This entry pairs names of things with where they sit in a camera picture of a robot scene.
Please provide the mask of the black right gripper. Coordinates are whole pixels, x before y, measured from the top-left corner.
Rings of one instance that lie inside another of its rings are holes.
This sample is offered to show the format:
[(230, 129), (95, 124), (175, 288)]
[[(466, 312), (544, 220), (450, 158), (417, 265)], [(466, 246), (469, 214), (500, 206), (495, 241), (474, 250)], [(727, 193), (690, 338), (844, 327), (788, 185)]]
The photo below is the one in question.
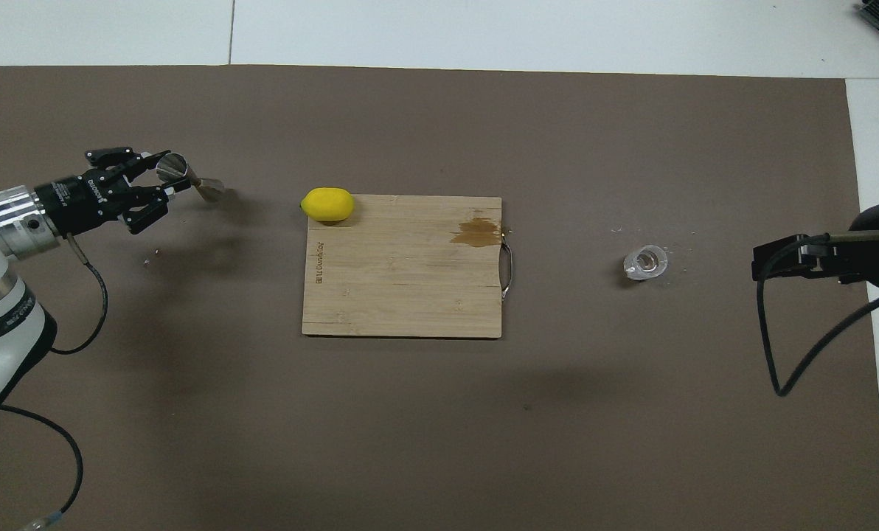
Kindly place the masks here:
[(797, 251), (778, 259), (764, 276), (769, 260), (777, 252), (807, 238), (807, 235), (790, 235), (755, 246), (753, 281), (803, 276), (808, 279), (834, 277), (843, 285), (870, 282), (879, 288), (879, 204), (861, 212), (847, 231), (830, 233), (823, 244), (807, 245), (807, 254), (800, 246)]

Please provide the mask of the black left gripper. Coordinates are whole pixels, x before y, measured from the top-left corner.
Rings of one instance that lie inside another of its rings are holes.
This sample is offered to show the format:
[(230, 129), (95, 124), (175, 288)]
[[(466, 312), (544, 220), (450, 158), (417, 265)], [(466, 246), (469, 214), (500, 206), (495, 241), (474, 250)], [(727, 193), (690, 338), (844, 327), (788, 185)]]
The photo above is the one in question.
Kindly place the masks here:
[(58, 237), (92, 231), (121, 218), (138, 235), (169, 212), (169, 197), (190, 188), (188, 181), (154, 186), (130, 185), (167, 155), (139, 153), (131, 147), (86, 151), (89, 169), (80, 175), (36, 186), (35, 197)]

